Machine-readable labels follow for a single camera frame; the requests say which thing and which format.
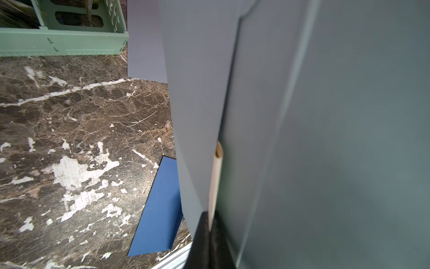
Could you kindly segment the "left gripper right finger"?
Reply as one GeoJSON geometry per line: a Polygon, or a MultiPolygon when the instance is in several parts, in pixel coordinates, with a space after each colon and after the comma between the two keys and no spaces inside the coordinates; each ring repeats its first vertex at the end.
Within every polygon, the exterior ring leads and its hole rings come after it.
{"type": "Polygon", "coordinates": [[[225,227],[218,213],[215,213],[211,228],[211,268],[236,269],[228,248],[225,227]]]}

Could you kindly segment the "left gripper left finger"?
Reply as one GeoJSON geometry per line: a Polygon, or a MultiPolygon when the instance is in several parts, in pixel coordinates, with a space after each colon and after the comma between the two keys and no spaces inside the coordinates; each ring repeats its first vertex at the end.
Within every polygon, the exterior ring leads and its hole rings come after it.
{"type": "Polygon", "coordinates": [[[184,265],[184,269],[209,269],[209,246],[210,231],[208,212],[203,212],[200,216],[195,237],[191,249],[184,265]]]}

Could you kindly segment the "light teal envelope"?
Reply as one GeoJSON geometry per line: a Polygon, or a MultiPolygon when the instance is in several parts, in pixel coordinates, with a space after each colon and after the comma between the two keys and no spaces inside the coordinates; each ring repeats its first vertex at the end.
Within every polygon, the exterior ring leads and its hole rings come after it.
{"type": "Polygon", "coordinates": [[[182,207],[239,269],[430,266],[428,1],[160,1],[182,207]]]}

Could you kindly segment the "grey envelope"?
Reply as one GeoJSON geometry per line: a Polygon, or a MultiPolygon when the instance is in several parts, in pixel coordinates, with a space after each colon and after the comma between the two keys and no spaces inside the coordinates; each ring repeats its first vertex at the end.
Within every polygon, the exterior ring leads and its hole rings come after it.
{"type": "Polygon", "coordinates": [[[167,83],[159,2],[127,1],[128,76],[167,83]]]}

